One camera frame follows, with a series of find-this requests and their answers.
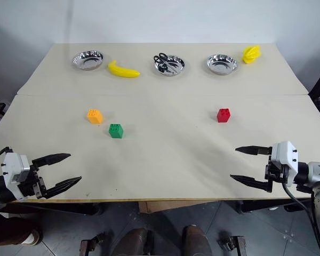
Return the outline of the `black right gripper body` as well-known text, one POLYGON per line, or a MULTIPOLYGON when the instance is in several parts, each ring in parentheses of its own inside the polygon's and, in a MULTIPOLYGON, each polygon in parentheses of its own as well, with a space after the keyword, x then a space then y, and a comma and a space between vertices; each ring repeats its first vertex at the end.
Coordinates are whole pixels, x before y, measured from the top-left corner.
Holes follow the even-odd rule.
POLYGON ((275 161, 270 155, 265 168, 265 179, 267 180, 266 192, 272 192, 274 182, 287 184, 288 174, 288 165, 275 161))

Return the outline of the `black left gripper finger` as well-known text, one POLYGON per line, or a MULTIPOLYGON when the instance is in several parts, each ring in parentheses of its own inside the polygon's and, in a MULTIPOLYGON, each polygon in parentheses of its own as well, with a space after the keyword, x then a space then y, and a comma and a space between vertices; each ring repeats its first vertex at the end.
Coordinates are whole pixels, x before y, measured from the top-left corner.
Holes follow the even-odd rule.
POLYGON ((67 191, 69 188, 77 184, 82 177, 75 177, 57 183, 53 188, 47 189, 44 198, 51 198, 67 191))
POLYGON ((43 157, 32 160, 32 165, 35 168, 39 168, 44 165, 52 165, 52 164, 61 162, 70 156, 71 154, 68 154, 68 153, 58 153, 58 154, 47 155, 47 156, 43 156, 43 157))

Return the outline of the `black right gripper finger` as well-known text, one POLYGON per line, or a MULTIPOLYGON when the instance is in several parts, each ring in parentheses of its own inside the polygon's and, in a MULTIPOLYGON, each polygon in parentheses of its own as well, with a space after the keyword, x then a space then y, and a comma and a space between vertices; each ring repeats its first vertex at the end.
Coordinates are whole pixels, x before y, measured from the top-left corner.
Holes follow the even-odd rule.
POLYGON ((257 181, 255 178, 243 176, 243 175, 230 175, 231 178, 234 180, 252 188, 256 189, 261 189, 266 191, 268 183, 267 182, 262 182, 262 181, 257 181))
POLYGON ((249 155, 270 155, 272 152, 272 147, 242 146, 236 148, 235 150, 249 155))

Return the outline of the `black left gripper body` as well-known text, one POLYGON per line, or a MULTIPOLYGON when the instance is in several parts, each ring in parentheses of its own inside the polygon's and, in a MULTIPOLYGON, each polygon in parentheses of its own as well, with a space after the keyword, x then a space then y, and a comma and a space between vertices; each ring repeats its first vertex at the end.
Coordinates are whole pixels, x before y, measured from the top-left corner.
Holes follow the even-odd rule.
POLYGON ((29 171, 23 171, 19 177, 18 188, 24 197, 36 196, 37 199, 47 195, 46 186, 42 177, 38 176, 39 168, 30 166, 29 171))

